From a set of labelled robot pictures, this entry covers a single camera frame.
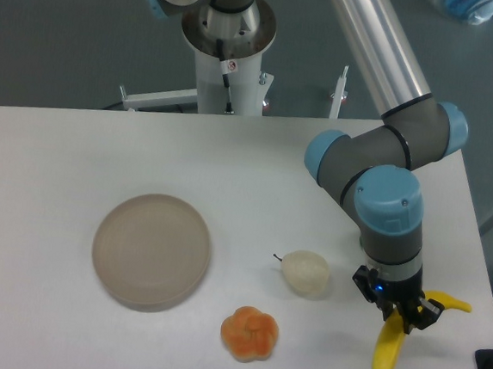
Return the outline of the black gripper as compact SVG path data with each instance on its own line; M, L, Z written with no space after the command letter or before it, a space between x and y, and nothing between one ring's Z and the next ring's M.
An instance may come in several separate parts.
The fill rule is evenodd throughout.
M381 310L385 322L395 309L406 319L405 332L424 330L436 323L443 312L443 305L435 299L424 298L422 270L406 280L384 280L376 269L360 266L353 282L370 304Z

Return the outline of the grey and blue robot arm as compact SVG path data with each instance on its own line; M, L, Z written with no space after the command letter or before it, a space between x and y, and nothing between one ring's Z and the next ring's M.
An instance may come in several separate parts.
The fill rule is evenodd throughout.
M276 35L264 0L148 0L158 16L179 14L194 50L202 114L260 116L269 78L261 56ZM444 311L422 288L423 200L416 169L464 146L468 125L433 97L390 0L331 0L382 119L349 137L324 131L305 150L305 167L359 226L366 262L354 283L404 332L426 329Z

